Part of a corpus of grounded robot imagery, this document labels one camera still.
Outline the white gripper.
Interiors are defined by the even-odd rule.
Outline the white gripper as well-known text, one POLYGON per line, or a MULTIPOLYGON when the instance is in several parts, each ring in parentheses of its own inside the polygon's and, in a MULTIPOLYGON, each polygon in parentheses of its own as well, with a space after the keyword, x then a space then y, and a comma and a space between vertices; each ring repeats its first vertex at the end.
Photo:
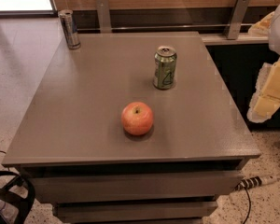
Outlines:
MULTIPOLYGON (((248 29, 252 36, 267 36, 270 50, 280 55, 280 4, 248 29)), ((247 118, 254 123, 270 119, 280 107, 280 58, 274 64, 264 63, 259 70, 247 111, 247 118)))

